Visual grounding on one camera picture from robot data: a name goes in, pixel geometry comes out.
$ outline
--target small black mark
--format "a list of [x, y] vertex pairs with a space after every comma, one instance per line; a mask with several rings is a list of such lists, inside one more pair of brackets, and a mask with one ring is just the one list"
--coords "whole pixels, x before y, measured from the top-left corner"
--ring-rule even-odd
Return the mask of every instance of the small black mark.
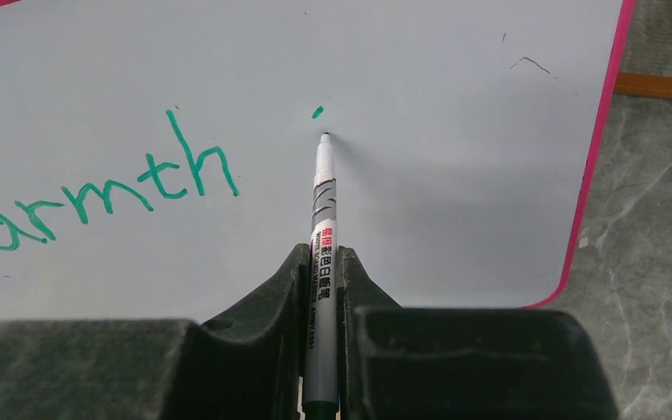
[[526, 60], [526, 61], [528, 61], [528, 62], [534, 64], [534, 65], [537, 66], [537, 67], [540, 67], [540, 70], [544, 71], [546, 74], [552, 74], [552, 73], [550, 73], [550, 70], [544, 68], [543, 66], [540, 66], [539, 63], [537, 63], [536, 61], [534, 61], [533, 59], [531, 59], [531, 58], [529, 58], [529, 57], [521, 57], [521, 58], [519, 59], [519, 61], [516, 61], [516, 62], [515, 62], [511, 67], [509, 67], [508, 69], [511, 70], [512, 68], [516, 67], [517, 64], [521, 63], [521, 62], [524, 61], [524, 60]]

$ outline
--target marker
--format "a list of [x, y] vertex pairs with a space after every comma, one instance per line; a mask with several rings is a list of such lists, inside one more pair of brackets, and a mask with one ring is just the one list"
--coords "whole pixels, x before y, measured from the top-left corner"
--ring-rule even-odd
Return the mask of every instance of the marker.
[[323, 133], [313, 179], [310, 307], [305, 342], [305, 420], [334, 420], [339, 411], [336, 361], [336, 173], [331, 136]]

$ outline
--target white board surface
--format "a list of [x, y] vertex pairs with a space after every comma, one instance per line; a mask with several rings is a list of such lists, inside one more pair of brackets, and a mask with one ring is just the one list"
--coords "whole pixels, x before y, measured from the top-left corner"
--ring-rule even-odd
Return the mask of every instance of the white board surface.
[[[0, 319], [228, 308], [310, 235], [338, 142], [339, 242], [407, 306], [521, 306], [560, 280], [620, 1], [29, 0], [0, 8]], [[324, 111], [313, 119], [317, 107]], [[196, 158], [193, 179], [166, 111]], [[178, 169], [160, 173], [146, 153]], [[112, 214], [89, 192], [108, 179]], [[237, 197], [233, 191], [240, 193]], [[36, 214], [15, 200], [64, 204]], [[0, 246], [12, 244], [0, 224]]]

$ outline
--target orange-brown bar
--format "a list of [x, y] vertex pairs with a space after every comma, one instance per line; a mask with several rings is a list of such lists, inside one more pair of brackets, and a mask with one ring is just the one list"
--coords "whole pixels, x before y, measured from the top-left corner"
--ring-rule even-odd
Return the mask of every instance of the orange-brown bar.
[[672, 100], [672, 77], [619, 73], [614, 93]]

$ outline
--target marble floor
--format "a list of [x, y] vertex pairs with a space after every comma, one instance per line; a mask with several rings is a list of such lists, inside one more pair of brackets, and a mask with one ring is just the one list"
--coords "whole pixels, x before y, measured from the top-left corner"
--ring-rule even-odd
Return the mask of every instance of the marble floor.
[[[640, 0], [622, 70], [672, 76], [672, 0]], [[621, 418], [672, 419], [672, 101], [615, 96], [568, 287]]]

